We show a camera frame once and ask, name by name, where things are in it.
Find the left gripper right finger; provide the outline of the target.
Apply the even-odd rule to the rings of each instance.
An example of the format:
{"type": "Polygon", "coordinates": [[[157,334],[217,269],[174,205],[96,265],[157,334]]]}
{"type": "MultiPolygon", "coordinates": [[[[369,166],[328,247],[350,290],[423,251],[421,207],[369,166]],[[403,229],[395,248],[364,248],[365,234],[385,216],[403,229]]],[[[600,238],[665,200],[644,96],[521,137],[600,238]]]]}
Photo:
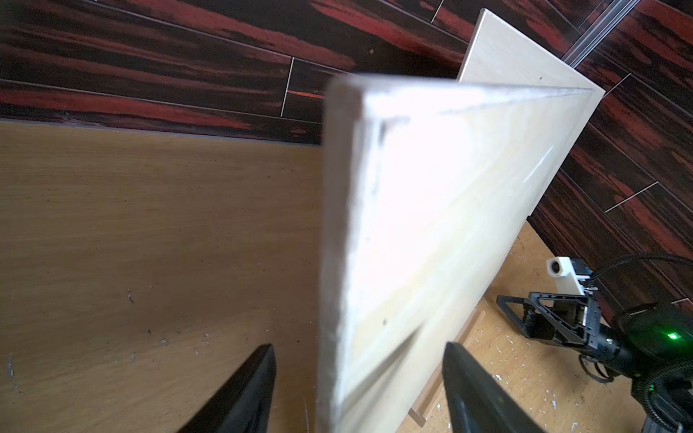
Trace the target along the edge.
{"type": "Polygon", "coordinates": [[[452,432],[542,433],[461,344],[446,344],[442,375],[452,432]]]}

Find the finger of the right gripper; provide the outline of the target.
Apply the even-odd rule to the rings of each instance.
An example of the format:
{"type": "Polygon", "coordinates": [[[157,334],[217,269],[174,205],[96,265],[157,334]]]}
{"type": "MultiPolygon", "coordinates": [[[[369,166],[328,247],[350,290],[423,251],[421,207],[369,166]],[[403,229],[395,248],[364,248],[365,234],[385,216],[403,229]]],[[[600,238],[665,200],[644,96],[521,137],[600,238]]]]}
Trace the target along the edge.
{"type": "Polygon", "coordinates": [[[548,346],[582,346],[579,295],[531,292],[527,298],[499,295],[496,305],[521,335],[548,346]]]}

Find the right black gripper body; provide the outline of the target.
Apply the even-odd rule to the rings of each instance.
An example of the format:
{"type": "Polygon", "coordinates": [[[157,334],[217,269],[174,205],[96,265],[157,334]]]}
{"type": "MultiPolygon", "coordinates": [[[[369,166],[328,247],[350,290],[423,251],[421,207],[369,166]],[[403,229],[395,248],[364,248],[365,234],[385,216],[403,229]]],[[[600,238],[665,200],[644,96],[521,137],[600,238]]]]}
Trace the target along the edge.
{"type": "Polygon", "coordinates": [[[591,295],[566,295],[570,307],[566,321],[575,335],[568,346],[579,352],[580,359],[595,364],[613,364],[620,355],[622,341],[613,328],[602,323],[602,311],[591,295]]]}

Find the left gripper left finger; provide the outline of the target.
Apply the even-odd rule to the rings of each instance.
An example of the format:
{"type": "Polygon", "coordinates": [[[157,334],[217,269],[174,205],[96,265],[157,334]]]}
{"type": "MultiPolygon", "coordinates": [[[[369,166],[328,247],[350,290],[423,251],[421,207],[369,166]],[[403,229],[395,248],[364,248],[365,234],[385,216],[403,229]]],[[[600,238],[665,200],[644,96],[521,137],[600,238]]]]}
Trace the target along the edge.
{"type": "Polygon", "coordinates": [[[258,346],[180,431],[268,431],[275,378],[274,347],[258,346]]]}

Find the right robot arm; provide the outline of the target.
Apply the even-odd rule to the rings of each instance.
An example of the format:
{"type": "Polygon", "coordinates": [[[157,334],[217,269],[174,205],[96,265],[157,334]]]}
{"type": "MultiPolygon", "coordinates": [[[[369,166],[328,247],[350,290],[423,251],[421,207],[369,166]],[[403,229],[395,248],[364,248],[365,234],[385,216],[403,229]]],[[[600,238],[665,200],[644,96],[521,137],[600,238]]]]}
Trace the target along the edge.
{"type": "Polygon", "coordinates": [[[587,375],[601,384],[623,376],[647,419],[666,432],[692,430],[692,317],[666,304],[645,303],[602,321],[597,282],[609,272],[639,261],[690,266],[676,254],[630,254],[590,270],[581,259],[556,256],[547,272],[557,292],[527,297],[500,295],[496,303],[517,331],[547,346],[574,350],[587,375]]]}

